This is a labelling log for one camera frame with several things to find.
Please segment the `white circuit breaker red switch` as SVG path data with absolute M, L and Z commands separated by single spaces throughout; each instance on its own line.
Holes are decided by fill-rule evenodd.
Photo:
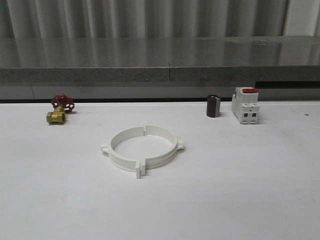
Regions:
M 240 124 L 256 124 L 259 119 L 259 89 L 255 87 L 236 87 L 232 95 L 231 111 Z

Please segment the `white half-ring pipe clamp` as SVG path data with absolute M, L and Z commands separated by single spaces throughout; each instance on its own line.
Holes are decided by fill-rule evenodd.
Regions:
M 146 175 L 146 160 L 135 154 L 134 147 L 130 146 L 136 138 L 145 135 L 143 125 L 125 129 L 109 141 L 103 142 L 100 149 L 111 162 L 121 170 L 134 172 L 137 179 Z

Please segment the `black cylindrical capacitor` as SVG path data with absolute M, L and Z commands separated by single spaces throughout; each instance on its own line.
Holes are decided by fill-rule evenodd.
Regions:
M 210 118 L 217 118 L 220 115 L 221 98 L 217 95 L 207 96 L 206 115 Z

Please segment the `grey stone counter ledge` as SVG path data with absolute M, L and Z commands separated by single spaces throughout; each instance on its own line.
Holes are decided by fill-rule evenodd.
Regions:
M 76 102 L 229 99 L 256 87 L 261 101 L 320 98 L 315 36 L 3 38 L 0 100 Z

